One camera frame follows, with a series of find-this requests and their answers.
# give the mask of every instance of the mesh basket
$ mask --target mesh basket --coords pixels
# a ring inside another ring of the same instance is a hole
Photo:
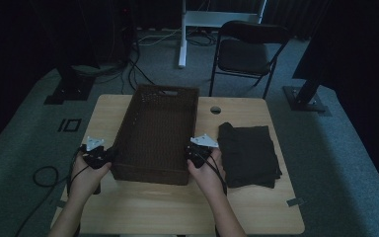
[[[186,185],[185,147],[193,136],[197,88],[140,85],[115,138],[117,180]]]

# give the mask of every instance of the chair backrest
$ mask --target chair backrest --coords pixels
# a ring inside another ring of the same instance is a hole
[[[290,40],[290,33],[282,26],[230,21],[220,28],[219,36],[229,36],[248,43],[281,43]]]

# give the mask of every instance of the chair leg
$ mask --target chair leg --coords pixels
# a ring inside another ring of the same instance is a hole
[[[260,83],[260,81],[261,81],[261,79],[263,79],[263,77],[264,77],[264,76],[261,76],[261,77],[257,80],[257,82],[254,84],[254,87],[258,86],[258,83]]]
[[[268,77],[268,80],[266,82],[266,86],[265,86],[265,91],[264,91],[264,94],[263,94],[263,99],[265,99],[266,97],[266,94],[267,94],[267,91],[269,89],[269,85],[270,85],[270,80],[272,80],[272,76],[273,76],[273,71],[275,69],[275,64],[272,66],[270,72],[269,72],[269,77]]]
[[[213,68],[213,71],[211,73],[210,90],[208,92],[209,97],[211,97],[211,94],[213,94],[214,77],[215,77],[215,67]]]

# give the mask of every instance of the folded black cloth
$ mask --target folded black cloth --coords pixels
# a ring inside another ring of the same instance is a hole
[[[282,175],[267,126],[219,126],[218,143],[229,188],[259,185],[274,188]]]

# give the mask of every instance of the gray carpet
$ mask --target gray carpet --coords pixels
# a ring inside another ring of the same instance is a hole
[[[306,201],[300,206],[306,226],[301,236],[379,236],[379,175],[335,93],[324,87],[318,90],[332,114],[326,117],[291,111],[281,89],[304,83],[291,76],[306,47],[306,41],[293,39],[289,43],[281,54],[266,98],[294,191]],[[213,46],[189,44],[184,69],[178,68],[176,40],[142,45],[140,49],[137,65],[153,82],[198,87],[200,95],[207,96]],[[56,70],[37,82],[0,135],[0,236],[15,236],[47,194],[49,188],[38,187],[33,181],[37,169],[53,166],[59,172],[58,180],[66,176],[98,97],[133,93],[127,80],[128,69],[122,77],[98,78],[88,101],[70,101],[59,106],[43,104],[59,81]],[[136,79],[138,83],[147,83],[141,73],[136,73]],[[213,96],[260,98],[265,82],[257,88],[252,87],[253,83],[221,76]],[[71,119],[73,127],[79,119],[78,130],[60,130],[64,119]],[[50,184],[54,179],[52,171],[38,173],[41,183]],[[20,236],[45,236],[62,191],[63,185],[54,189]]]

